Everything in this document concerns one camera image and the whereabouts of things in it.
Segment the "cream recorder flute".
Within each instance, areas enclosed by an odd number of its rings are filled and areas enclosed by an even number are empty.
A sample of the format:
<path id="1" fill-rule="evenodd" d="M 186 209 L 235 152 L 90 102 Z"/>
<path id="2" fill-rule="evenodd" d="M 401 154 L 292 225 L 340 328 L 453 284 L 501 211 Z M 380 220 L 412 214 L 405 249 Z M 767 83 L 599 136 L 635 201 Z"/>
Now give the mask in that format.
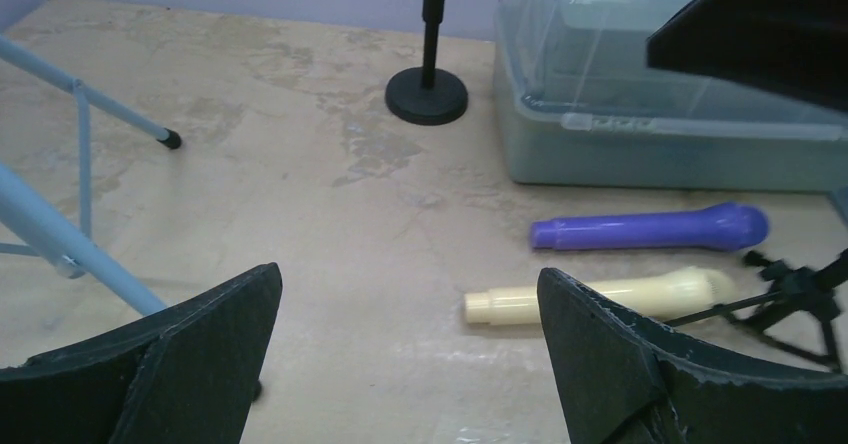
<path id="1" fill-rule="evenodd" d="M 715 269 L 686 267 L 663 275 L 591 282 L 604 297 L 643 315 L 670 320 L 734 301 L 734 280 Z M 464 296 L 464 315 L 472 325 L 511 326 L 541 322 L 534 286 L 500 287 Z"/>

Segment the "black round-base clamp stand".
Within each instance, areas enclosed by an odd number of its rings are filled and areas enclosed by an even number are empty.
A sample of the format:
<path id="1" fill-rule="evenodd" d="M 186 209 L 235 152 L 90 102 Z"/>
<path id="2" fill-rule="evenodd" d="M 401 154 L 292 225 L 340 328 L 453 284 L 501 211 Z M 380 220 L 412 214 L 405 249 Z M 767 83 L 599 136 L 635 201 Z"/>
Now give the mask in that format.
<path id="1" fill-rule="evenodd" d="M 387 83 L 387 109 L 401 120 L 420 126 L 439 126 L 459 119 L 467 110 L 469 95 L 462 80 L 437 67 L 440 25 L 445 0 L 423 0 L 423 59 L 419 67 L 395 74 Z"/>

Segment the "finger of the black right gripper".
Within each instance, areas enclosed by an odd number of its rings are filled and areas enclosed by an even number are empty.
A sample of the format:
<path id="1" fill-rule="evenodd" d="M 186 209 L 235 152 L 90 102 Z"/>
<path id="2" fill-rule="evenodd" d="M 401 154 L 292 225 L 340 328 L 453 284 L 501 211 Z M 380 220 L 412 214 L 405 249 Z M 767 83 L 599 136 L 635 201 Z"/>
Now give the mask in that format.
<path id="1" fill-rule="evenodd" d="M 692 0 L 647 40 L 653 69 L 847 110 L 847 0 Z"/>

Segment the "black tripod microphone stand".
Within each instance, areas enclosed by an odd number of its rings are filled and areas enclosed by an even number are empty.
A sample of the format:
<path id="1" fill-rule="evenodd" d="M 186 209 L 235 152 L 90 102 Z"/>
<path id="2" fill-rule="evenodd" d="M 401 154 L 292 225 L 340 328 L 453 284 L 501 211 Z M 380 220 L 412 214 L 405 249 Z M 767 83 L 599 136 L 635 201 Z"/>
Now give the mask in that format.
<path id="1" fill-rule="evenodd" d="M 759 269 L 761 280 L 769 284 L 760 295 L 729 304 L 717 304 L 710 309 L 675 318 L 671 327 L 722 317 L 733 327 L 759 342 L 793 356 L 822 366 L 833 373 L 842 373 L 843 363 L 837 343 L 834 321 L 842 309 L 836 300 L 836 289 L 847 282 L 847 252 L 822 269 L 793 268 L 783 260 L 771 260 L 760 252 L 749 251 L 742 262 Z M 819 323 L 824 352 L 814 353 L 794 344 L 780 341 L 767 330 L 796 312 L 809 314 Z"/>

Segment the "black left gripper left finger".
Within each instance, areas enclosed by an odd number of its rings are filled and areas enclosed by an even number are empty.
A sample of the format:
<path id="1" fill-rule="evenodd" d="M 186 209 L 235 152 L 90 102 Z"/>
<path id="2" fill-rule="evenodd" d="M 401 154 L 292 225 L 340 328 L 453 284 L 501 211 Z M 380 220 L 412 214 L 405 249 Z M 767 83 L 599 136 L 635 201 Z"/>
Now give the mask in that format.
<path id="1" fill-rule="evenodd" d="M 237 443 L 283 281 L 256 266 L 200 295 L 1 372 L 5 443 Z"/>

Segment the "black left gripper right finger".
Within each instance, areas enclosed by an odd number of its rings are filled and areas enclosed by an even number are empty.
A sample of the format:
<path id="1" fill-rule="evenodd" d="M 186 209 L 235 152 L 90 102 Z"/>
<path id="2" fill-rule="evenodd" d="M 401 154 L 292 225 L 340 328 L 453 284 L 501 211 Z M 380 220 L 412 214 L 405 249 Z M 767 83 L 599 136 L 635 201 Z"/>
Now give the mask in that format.
<path id="1" fill-rule="evenodd" d="M 543 269 L 537 298 L 574 443 L 843 443 L 847 378 L 713 345 Z"/>

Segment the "purple microphone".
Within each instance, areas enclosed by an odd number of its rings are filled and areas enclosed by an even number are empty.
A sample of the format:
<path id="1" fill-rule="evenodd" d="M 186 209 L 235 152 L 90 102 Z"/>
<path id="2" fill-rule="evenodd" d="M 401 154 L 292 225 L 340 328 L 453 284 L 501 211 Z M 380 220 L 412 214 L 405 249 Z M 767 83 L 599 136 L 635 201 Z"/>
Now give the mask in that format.
<path id="1" fill-rule="evenodd" d="M 537 221 L 529 229 L 534 249 L 557 251 L 702 248 L 734 252 L 756 246 L 770 232 L 756 207 L 726 202 L 701 210 Z"/>

